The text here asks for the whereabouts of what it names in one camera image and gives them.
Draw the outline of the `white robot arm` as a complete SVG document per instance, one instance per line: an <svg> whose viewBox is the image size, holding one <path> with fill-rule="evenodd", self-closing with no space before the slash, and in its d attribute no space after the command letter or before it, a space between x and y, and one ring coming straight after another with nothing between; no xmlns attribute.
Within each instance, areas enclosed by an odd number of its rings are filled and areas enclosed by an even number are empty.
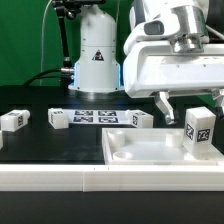
<svg viewBox="0 0 224 224"><path fill-rule="evenodd" d="M106 93L120 85L132 98L155 99L168 124L177 115L171 96L208 94L224 117L224 44L212 43L207 18L223 0L134 0L126 58L115 60L115 23L94 3L82 7L81 55L74 90Z"/></svg>

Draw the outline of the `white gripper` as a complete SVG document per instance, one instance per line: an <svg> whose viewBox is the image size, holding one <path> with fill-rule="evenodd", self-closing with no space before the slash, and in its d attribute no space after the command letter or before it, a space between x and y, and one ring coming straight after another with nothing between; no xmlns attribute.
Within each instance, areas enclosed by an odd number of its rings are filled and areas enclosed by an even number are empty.
<svg viewBox="0 0 224 224"><path fill-rule="evenodd" d="M123 81L131 98L155 96L168 125L175 123L170 95L212 91L219 117L224 117L224 44L205 44L203 52L175 53L168 39L147 35L148 23L138 24L128 36Z"/></svg>

